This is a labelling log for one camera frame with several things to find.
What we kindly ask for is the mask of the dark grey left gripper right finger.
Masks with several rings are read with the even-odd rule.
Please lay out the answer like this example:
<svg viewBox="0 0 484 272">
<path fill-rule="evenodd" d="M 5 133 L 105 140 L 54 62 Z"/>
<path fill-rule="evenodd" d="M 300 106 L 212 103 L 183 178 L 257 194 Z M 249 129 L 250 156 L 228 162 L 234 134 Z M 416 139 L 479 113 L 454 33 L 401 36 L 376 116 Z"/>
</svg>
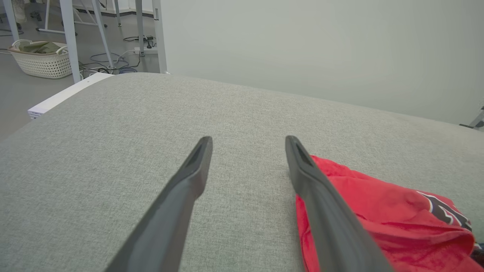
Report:
<svg viewBox="0 0 484 272">
<path fill-rule="evenodd" d="M 296 136 L 285 138 L 289 175 L 303 199 L 322 272 L 392 272 L 377 243 Z"/>
</svg>

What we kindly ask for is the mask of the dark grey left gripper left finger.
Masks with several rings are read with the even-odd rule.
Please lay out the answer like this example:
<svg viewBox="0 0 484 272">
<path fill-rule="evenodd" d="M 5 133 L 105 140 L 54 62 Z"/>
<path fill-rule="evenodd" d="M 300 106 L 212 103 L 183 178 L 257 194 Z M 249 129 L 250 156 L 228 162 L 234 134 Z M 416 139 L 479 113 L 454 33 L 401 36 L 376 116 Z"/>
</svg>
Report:
<svg viewBox="0 0 484 272">
<path fill-rule="evenodd" d="M 121 246 L 107 272 L 177 272 L 195 201 L 204 192 L 213 140 L 202 137 Z"/>
</svg>

